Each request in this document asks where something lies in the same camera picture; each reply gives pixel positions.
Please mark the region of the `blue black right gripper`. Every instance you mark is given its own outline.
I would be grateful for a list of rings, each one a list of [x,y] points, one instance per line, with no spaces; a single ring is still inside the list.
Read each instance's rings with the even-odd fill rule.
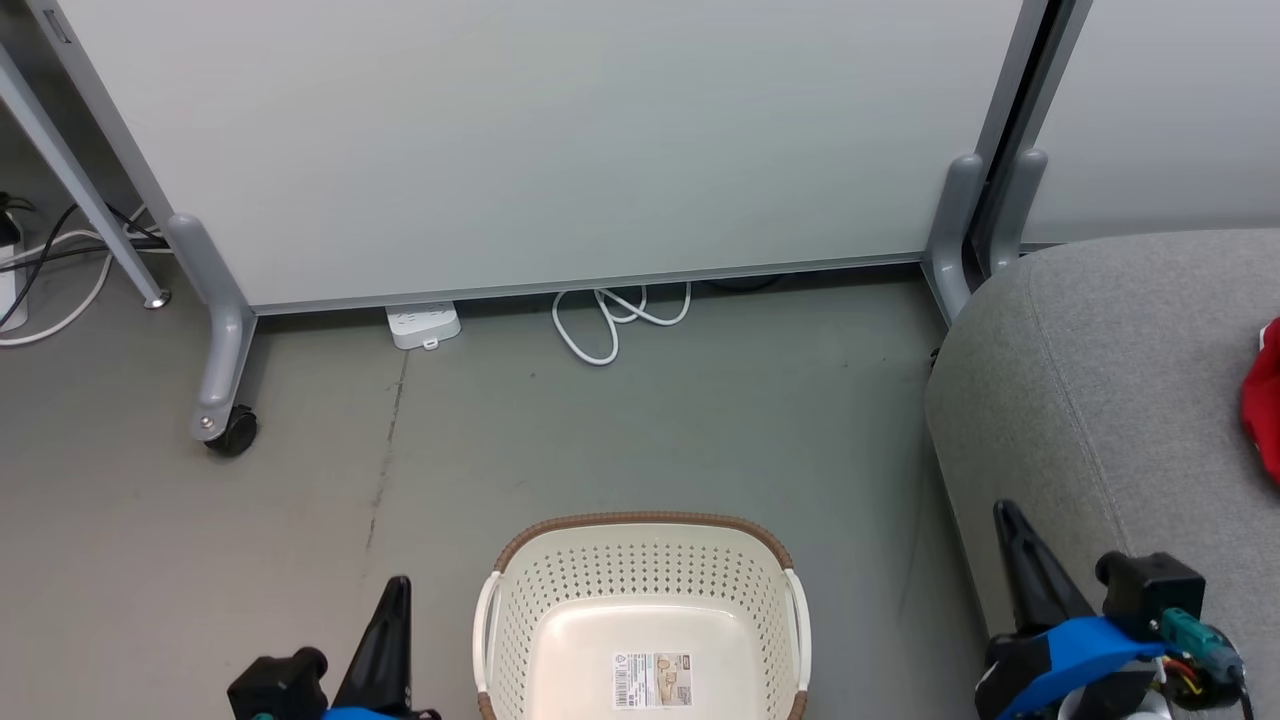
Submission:
[[[1161,638],[1138,641],[1107,618],[1094,616],[1015,502],[996,501],[993,520],[1012,603],[1012,634],[1025,638],[998,646],[996,661],[975,685],[978,717],[1036,714],[1132,661],[1166,655]]]

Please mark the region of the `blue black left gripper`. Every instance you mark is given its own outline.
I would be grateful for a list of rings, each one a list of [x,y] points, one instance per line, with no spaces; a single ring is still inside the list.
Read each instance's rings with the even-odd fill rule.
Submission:
[[[412,585],[390,578],[321,720],[442,720],[412,708]]]

